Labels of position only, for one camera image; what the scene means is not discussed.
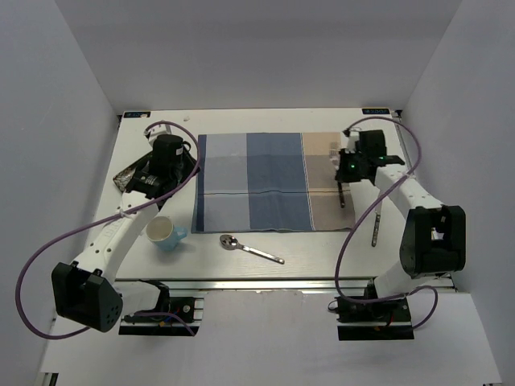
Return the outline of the blue beige checked placemat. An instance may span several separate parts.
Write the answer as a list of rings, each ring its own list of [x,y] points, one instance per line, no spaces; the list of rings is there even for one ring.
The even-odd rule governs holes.
[[[201,134],[194,233],[333,232],[356,220],[329,158],[337,132]]]

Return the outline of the dark floral rectangular plate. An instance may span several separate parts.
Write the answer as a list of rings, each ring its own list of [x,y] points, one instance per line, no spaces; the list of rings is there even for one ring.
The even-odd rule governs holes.
[[[189,151],[188,151],[188,153],[189,153],[189,155],[188,155],[188,158],[189,158],[189,175],[194,171],[194,168],[195,168],[196,162],[197,162],[197,160],[190,153],[190,149],[191,149],[191,144],[189,143]],[[136,162],[132,163],[127,168],[125,168],[121,172],[117,173],[113,177],[113,182],[114,182],[115,186],[117,187],[117,189],[121,193],[127,193],[126,192],[126,185],[130,181],[130,178],[132,177],[132,175],[133,175],[133,173],[135,171],[135,167],[136,167],[137,162],[138,161],[147,160],[147,158],[149,156],[150,156],[150,152],[145,154],[144,156],[142,156],[139,160],[137,160]],[[147,197],[147,198],[148,199],[157,199],[158,197]]]

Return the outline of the metal fork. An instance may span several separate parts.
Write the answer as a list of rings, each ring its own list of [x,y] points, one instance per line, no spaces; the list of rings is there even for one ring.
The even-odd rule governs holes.
[[[336,171],[339,170],[340,167],[340,144],[339,142],[330,142],[330,149],[329,149],[329,158],[332,163],[332,165],[335,167]],[[342,187],[342,183],[335,178],[338,188],[338,195],[339,195],[339,201],[340,201],[340,207],[342,209],[345,208],[345,197],[344,197],[344,190]]]

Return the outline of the light blue mug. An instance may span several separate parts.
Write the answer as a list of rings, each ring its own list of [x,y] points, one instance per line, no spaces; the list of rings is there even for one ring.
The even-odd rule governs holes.
[[[146,237],[159,249],[170,252],[188,234],[184,227],[176,226],[166,216],[156,216],[146,226]]]

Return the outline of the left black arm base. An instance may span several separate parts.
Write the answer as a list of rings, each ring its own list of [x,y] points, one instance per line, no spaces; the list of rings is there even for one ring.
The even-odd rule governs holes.
[[[120,335],[193,336],[200,329],[203,298],[177,293],[156,280],[121,283],[117,289],[124,306]]]

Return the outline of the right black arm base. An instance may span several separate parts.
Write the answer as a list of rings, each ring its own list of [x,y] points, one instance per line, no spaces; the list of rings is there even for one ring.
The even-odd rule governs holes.
[[[406,299],[361,304],[338,297],[329,302],[328,311],[337,316],[338,340],[341,342],[414,339]]]

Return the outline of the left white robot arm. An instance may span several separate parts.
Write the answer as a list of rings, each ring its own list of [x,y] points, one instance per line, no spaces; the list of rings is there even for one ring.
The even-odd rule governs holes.
[[[69,264],[51,273],[56,313],[97,331],[110,331],[119,319],[137,316],[160,321],[177,318],[169,289],[160,281],[139,280],[116,285],[117,271],[141,232],[164,251],[173,250],[187,230],[159,211],[199,170],[191,144],[173,134],[172,122],[155,122],[144,135],[149,158],[135,164],[116,213],[97,237]]]

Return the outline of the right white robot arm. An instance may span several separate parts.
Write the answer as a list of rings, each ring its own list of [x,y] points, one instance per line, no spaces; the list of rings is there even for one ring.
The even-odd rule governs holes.
[[[406,221],[398,260],[371,280],[364,293],[365,314],[380,321],[391,313],[391,300],[434,277],[464,269],[466,215],[462,207],[448,206],[428,193],[399,156],[389,155],[381,130],[347,129],[344,135],[348,142],[340,150],[336,181],[370,181],[379,190],[371,209],[375,221],[381,221],[384,199],[389,199]]]

